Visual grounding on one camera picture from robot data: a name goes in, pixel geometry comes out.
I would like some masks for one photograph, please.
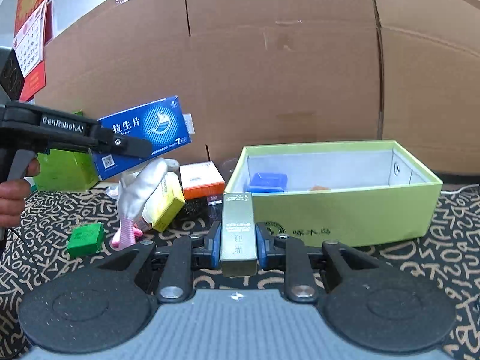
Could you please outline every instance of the human hand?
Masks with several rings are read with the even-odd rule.
[[[40,173],[37,159],[30,162],[27,176]],[[20,215],[25,209],[25,198],[30,195],[30,184],[24,179],[6,181],[0,184],[0,228],[20,225]]]

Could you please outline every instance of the calendar page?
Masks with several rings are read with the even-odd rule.
[[[28,18],[13,41],[24,77],[43,60],[46,6],[45,0]]]

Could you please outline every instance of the orange and white box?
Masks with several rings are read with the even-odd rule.
[[[180,177],[186,200],[220,195],[225,189],[225,180],[211,161],[182,165]]]

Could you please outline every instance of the small green box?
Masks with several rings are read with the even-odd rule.
[[[39,191],[87,191],[98,183],[92,156],[72,151],[50,150],[39,154],[40,174],[34,177]]]
[[[77,227],[70,236],[67,252],[77,258],[97,253],[102,249],[105,232],[101,223]]]
[[[256,173],[286,174],[288,181],[284,192],[253,193],[255,221],[309,246],[421,237],[442,188],[424,164],[385,140],[245,147],[225,193],[247,191]]]

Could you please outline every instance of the silver screw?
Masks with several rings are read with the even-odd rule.
[[[177,286],[168,286],[160,290],[160,295],[167,299],[178,299],[183,295],[183,290]]]
[[[297,298],[311,298],[315,294],[315,290],[310,286],[295,286],[292,288],[292,293]]]

